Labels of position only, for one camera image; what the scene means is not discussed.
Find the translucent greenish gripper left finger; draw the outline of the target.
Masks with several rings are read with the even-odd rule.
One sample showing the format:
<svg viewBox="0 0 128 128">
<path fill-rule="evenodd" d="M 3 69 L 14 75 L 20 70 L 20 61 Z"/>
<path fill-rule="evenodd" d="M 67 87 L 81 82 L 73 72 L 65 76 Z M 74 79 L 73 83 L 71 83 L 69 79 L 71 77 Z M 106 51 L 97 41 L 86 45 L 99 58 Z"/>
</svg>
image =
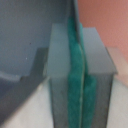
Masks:
<svg viewBox="0 0 128 128">
<path fill-rule="evenodd" d="M 55 128 L 80 128 L 83 56 L 73 18 L 52 25 L 47 75 Z"/>
</svg>

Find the translucent greenish gripper right finger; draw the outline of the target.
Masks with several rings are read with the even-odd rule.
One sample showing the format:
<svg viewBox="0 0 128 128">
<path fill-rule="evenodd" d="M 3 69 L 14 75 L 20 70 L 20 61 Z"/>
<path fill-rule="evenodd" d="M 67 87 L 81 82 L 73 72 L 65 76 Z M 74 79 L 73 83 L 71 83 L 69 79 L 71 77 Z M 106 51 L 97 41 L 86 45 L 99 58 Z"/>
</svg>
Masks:
<svg viewBox="0 0 128 128">
<path fill-rule="evenodd" d="M 97 30 L 80 26 L 85 57 L 79 128 L 106 128 L 112 81 L 117 70 Z"/>
</svg>

